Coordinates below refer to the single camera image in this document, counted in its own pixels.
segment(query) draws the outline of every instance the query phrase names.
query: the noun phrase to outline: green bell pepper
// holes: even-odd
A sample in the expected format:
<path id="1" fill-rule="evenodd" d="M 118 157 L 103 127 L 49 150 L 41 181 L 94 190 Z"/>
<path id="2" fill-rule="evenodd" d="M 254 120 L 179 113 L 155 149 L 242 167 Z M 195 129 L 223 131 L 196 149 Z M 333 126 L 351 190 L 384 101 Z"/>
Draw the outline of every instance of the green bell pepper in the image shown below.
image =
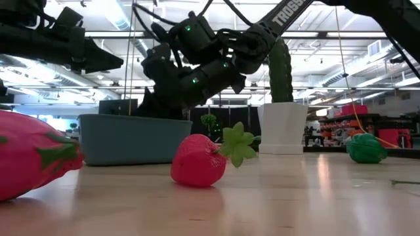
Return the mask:
<path id="1" fill-rule="evenodd" d="M 356 134 L 347 142 L 347 153 L 353 161 L 377 164 L 387 158 L 387 150 L 372 134 Z"/>

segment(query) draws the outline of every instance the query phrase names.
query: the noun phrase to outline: blue plastic bin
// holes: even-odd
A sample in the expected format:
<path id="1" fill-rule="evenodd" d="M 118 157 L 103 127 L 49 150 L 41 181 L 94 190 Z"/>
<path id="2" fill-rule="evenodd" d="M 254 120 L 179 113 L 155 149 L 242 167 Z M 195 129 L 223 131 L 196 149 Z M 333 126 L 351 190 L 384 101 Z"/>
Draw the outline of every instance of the blue plastic bin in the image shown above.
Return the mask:
<path id="1" fill-rule="evenodd" d="M 91 166 L 172 163 L 191 121 L 124 115 L 80 115 L 81 150 Z"/>

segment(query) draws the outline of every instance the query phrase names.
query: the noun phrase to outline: white flower pot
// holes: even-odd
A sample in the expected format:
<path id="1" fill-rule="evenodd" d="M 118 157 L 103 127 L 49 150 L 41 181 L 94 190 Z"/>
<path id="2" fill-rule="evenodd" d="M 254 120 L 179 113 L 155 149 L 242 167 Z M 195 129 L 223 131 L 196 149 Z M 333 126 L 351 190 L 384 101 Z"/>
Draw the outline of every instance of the white flower pot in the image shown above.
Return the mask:
<path id="1" fill-rule="evenodd" d="M 308 106 L 295 102 L 264 104 L 258 108 L 261 126 L 259 153 L 303 154 L 303 132 Z"/>

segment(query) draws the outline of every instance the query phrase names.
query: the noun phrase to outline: toy strawberry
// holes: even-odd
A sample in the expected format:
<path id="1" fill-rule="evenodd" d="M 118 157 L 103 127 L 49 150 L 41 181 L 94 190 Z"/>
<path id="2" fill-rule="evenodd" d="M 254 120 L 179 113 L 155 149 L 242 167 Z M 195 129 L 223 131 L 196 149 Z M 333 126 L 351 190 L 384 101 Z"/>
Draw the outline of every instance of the toy strawberry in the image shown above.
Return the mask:
<path id="1" fill-rule="evenodd" d="M 257 154 L 249 145 L 258 139 L 244 132 L 241 122 L 223 129 L 224 143 L 220 148 L 202 134 L 190 135 L 182 141 L 173 159 L 171 177 L 180 184 L 209 187 L 222 178 L 228 158 L 238 168 L 243 159 L 255 157 Z"/>
<path id="2" fill-rule="evenodd" d="M 39 119 L 0 111 L 0 201 L 44 186 L 82 165 L 77 141 Z"/>

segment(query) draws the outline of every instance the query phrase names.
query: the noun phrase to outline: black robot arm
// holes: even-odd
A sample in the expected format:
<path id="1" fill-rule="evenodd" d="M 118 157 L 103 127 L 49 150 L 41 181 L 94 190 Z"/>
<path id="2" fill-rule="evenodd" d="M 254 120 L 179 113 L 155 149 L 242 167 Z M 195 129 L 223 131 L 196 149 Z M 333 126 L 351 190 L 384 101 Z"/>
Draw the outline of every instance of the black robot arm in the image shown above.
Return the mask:
<path id="1" fill-rule="evenodd" d="M 83 17 L 65 7 L 57 19 L 47 0 L 0 0 L 0 53 L 66 66 L 76 73 L 117 69 L 123 60 L 85 38 Z M 41 22 L 36 29 L 37 19 Z"/>
<path id="2" fill-rule="evenodd" d="M 203 104 L 229 86 L 239 93 L 245 84 L 245 77 L 242 75 L 255 73 L 259 69 L 276 39 L 312 2 L 313 0 L 283 0 L 260 21 L 249 23 L 249 29 L 242 34 L 231 29 L 220 29 L 214 34 L 202 14 L 196 16 L 194 13 L 190 13 L 188 19 L 175 24 L 169 33 L 157 24 L 152 24 L 157 39 L 164 46 L 158 46 L 161 50 L 151 50 L 142 63 L 145 74 L 156 85 L 153 93 L 146 89 L 144 101 L 135 115 L 180 119 L 182 110 Z M 420 48 L 411 40 L 420 36 L 420 10 L 410 0 L 322 2 L 333 6 L 344 5 L 357 14 L 372 17 L 391 41 L 395 39 L 420 61 Z M 231 58 L 226 57 L 227 48 L 234 51 Z M 181 68 L 179 59 L 176 67 L 169 56 L 163 56 L 170 55 L 171 50 L 175 56 L 180 50 L 191 64 L 198 64 L 199 67 L 194 70 Z"/>

